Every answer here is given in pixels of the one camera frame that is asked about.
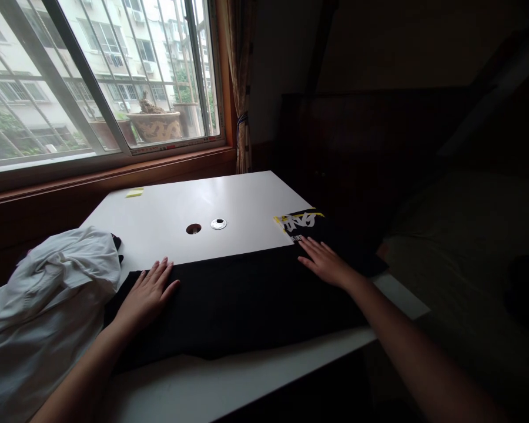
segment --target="white shirt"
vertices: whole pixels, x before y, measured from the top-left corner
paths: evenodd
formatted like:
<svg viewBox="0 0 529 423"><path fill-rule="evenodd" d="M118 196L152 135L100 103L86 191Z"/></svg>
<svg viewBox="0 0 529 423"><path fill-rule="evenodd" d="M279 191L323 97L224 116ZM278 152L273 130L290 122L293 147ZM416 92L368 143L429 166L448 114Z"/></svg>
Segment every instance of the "white shirt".
<svg viewBox="0 0 529 423"><path fill-rule="evenodd" d="M48 238L0 287L0 422L25 422L102 329L118 252L94 227Z"/></svg>

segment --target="finger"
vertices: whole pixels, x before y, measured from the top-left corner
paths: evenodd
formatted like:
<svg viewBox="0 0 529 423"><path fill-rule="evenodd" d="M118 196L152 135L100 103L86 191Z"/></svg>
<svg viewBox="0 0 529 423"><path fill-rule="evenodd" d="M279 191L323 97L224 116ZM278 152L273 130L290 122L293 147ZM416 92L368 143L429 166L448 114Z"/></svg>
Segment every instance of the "finger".
<svg viewBox="0 0 529 423"><path fill-rule="evenodd" d="M325 248L327 251L329 251L331 254L333 254L334 256L337 255L337 253L335 251L333 251L325 242L322 241L322 247Z"/></svg>
<svg viewBox="0 0 529 423"><path fill-rule="evenodd" d="M160 302L165 304L169 298L172 296L172 294L176 291L178 288L178 285L180 285L180 281L177 279L172 284L168 285L165 289L165 292L160 297Z"/></svg>
<svg viewBox="0 0 529 423"><path fill-rule="evenodd" d="M131 290L133 291L135 288L137 288L139 285L141 285L141 283L143 282L143 279L145 279L145 274L147 272L145 270L143 270L141 272L141 274L139 275L139 277L137 278L137 280L135 281L135 284L133 285L133 288L131 288Z"/></svg>
<svg viewBox="0 0 529 423"><path fill-rule="evenodd" d="M312 258L312 260L317 259L317 251L309 244L304 241L300 241L300 246L307 252L307 255Z"/></svg>
<svg viewBox="0 0 529 423"><path fill-rule="evenodd" d="M165 284L166 284L166 281L167 279L169 278L169 275L170 275L170 272L172 271L172 266L174 265L174 263L170 263L165 271L163 272L163 274L159 277L159 279L157 280L156 282L156 285L157 285L157 288L160 288L160 290L162 291Z"/></svg>
<svg viewBox="0 0 529 423"><path fill-rule="evenodd" d="M321 251L323 250L323 248L321 247L321 245L315 240L315 239L312 239L310 237L307 238L307 240L310 242L310 244L316 248L317 251Z"/></svg>
<svg viewBox="0 0 529 423"><path fill-rule="evenodd" d="M317 272L319 271L319 268L317 267L317 265L311 261L309 258L305 258L305 257L298 257L298 261L300 263L302 263L304 266L306 266L308 269L310 269L312 272L314 272L315 274L317 274Z"/></svg>
<svg viewBox="0 0 529 423"><path fill-rule="evenodd" d="M318 243L316 243L313 239L311 239L310 237L308 238L305 238L305 241L307 243L307 245L312 248L317 254L320 254L322 249L321 247L319 246Z"/></svg>
<svg viewBox="0 0 529 423"><path fill-rule="evenodd" d="M155 273L155 271L157 270L157 267L159 267L159 260L157 260L153 264L153 267L151 267L151 270L149 270L149 273L147 274L147 276L145 276L141 285L145 285L149 281L149 279L151 279L151 277L153 276L153 273Z"/></svg>
<svg viewBox="0 0 529 423"><path fill-rule="evenodd" d="M153 272L153 276L149 280L150 283L152 283L152 284L156 284L157 283L157 281L159 280L160 275L166 269L166 265L167 265L167 261L168 260L169 260L168 257L163 258L163 261L160 262L160 264L158 265L158 267L155 270L155 272Z"/></svg>
<svg viewBox="0 0 529 423"><path fill-rule="evenodd" d="M312 242L310 241L311 238L306 238L305 236L302 236L302 242L307 245L308 247L310 247L311 249L313 249L314 251L316 252L319 252L319 250L312 244Z"/></svg>

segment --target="hand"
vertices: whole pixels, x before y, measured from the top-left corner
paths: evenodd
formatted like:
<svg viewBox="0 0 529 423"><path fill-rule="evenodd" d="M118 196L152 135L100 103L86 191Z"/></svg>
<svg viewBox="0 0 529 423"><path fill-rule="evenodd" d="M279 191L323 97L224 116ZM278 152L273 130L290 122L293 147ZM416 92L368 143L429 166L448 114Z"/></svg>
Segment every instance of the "hand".
<svg viewBox="0 0 529 423"><path fill-rule="evenodd" d="M302 237L301 247L312 258L298 257L308 269L323 281L347 290L356 278L364 278L339 257L327 244L318 244L311 238Z"/></svg>
<svg viewBox="0 0 529 423"><path fill-rule="evenodd" d="M133 336L159 315L180 283L179 280L175 280L165 289L166 280L173 266L172 262L168 265L167 262L168 258L165 257L160 263L156 261L147 275L145 270L141 272L119 308L112 325Z"/></svg>

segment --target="white table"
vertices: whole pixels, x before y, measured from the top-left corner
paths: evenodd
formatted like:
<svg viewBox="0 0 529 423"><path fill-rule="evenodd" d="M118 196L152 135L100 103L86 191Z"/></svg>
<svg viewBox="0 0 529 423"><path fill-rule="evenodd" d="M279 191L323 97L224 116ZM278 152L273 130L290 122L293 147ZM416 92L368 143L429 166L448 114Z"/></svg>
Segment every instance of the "white table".
<svg viewBox="0 0 529 423"><path fill-rule="evenodd" d="M82 226L123 240L122 281L168 256L176 264L290 245L274 216L310 205L272 172L225 176L109 194ZM210 227L225 219L222 230ZM202 225L195 235L186 228ZM410 318L429 309L394 277L374 283ZM173 357L117 375L100 410L106 422L209 422L222 417L376 339L357 328L274 350L205 361Z"/></svg>

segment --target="sticky note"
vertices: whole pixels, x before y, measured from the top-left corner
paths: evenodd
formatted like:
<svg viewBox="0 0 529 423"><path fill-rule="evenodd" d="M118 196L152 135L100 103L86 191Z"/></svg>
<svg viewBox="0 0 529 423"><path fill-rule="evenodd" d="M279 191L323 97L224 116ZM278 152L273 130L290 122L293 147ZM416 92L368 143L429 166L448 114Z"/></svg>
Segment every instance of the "sticky note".
<svg viewBox="0 0 529 423"><path fill-rule="evenodd" d="M139 197L141 194L143 194L143 188L133 188L125 197Z"/></svg>

